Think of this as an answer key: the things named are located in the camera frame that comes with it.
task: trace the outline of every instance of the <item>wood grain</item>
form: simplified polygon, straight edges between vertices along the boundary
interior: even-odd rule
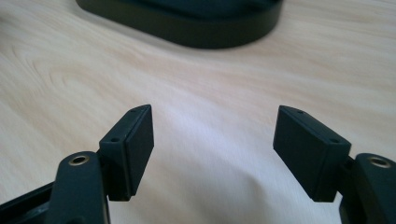
[[[394,1],[286,1],[267,37],[183,48],[73,0],[0,2],[0,203],[95,151],[130,108],[151,104],[155,148],[113,223],[340,223],[272,149],[279,105],[396,160]]]

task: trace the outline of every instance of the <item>wooden surface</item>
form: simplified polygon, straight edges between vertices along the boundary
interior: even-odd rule
[[[113,223],[339,223],[276,155],[279,105],[396,160],[396,4],[286,1],[267,37],[183,48],[73,0],[0,1],[0,203],[95,151],[130,108],[151,104],[155,148]]]

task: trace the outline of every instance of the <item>black plastic object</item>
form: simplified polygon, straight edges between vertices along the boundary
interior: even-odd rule
[[[283,0],[77,0],[91,13],[179,45],[241,46],[268,34]]]
[[[109,223],[107,194],[113,201],[129,201],[149,161],[154,147],[151,106],[128,111],[100,146],[97,153],[64,159],[54,183],[1,204],[0,223]]]
[[[274,150],[315,202],[332,202],[350,143],[302,110],[280,106]]]
[[[108,199],[129,201],[136,195],[154,147],[151,106],[128,111],[99,142],[98,155],[108,164]]]
[[[352,176],[367,216],[365,223],[396,223],[396,163],[362,153],[356,157]]]
[[[49,209],[52,183],[0,205],[0,223],[41,224]]]
[[[343,195],[343,224],[396,223],[396,163],[362,153],[355,160],[350,143],[302,110],[280,106],[274,150],[315,202]]]
[[[110,223],[96,153],[79,152],[61,161],[45,223]]]

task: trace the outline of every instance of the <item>screw hole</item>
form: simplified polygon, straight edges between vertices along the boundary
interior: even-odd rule
[[[84,164],[85,162],[87,162],[90,158],[88,156],[76,156],[75,158],[73,158],[69,164],[73,165],[73,166],[77,166],[77,165],[81,165]]]
[[[390,163],[378,157],[370,157],[369,161],[372,165],[381,167],[381,168],[389,168]]]
[[[340,141],[338,141],[338,140],[335,139],[335,138],[331,138],[330,141],[333,142],[333,143],[336,143],[336,144],[340,143]]]

